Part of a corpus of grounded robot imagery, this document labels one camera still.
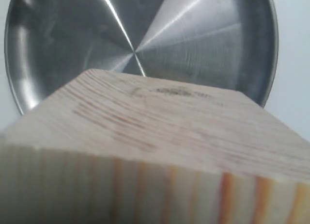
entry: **white background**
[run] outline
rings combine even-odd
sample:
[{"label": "white background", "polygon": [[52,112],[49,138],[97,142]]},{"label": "white background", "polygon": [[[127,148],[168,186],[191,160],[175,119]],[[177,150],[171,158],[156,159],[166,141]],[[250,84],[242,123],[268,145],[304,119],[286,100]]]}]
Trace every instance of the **white background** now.
[{"label": "white background", "polygon": [[[266,109],[310,141],[310,0],[274,0],[279,62]],[[4,26],[10,0],[0,0],[0,129],[19,118],[4,63]]]}]

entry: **wooden block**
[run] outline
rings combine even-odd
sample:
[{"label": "wooden block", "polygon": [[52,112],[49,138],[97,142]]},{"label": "wooden block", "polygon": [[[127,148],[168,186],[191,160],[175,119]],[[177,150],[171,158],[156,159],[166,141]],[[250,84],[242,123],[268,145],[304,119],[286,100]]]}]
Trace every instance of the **wooden block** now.
[{"label": "wooden block", "polygon": [[309,224],[309,181],[243,94],[88,70],[1,134],[0,223]]}]

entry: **stainless steel plate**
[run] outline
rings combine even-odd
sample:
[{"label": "stainless steel plate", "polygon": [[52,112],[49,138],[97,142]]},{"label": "stainless steel plate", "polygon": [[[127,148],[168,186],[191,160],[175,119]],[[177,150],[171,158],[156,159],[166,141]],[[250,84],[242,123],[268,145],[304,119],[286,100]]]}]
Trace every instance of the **stainless steel plate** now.
[{"label": "stainless steel plate", "polygon": [[12,0],[6,66],[22,113],[88,68],[243,92],[264,105],[272,0]]}]

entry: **pine wood block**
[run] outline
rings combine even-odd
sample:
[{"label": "pine wood block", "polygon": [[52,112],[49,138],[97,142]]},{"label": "pine wood block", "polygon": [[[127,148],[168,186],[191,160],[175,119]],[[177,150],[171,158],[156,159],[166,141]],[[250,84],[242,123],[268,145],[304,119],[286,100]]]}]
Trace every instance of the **pine wood block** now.
[{"label": "pine wood block", "polygon": [[310,144],[239,92],[88,70],[0,142],[0,223],[310,223]]}]

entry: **metal plate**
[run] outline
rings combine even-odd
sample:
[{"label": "metal plate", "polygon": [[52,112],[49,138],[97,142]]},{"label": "metal plate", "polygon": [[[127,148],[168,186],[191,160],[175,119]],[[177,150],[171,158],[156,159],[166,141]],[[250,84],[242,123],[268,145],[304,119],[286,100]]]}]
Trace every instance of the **metal plate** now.
[{"label": "metal plate", "polygon": [[5,54],[22,113],[88,68],[235,89],[263,106],[278,28],[272,0],[12,0]]}]

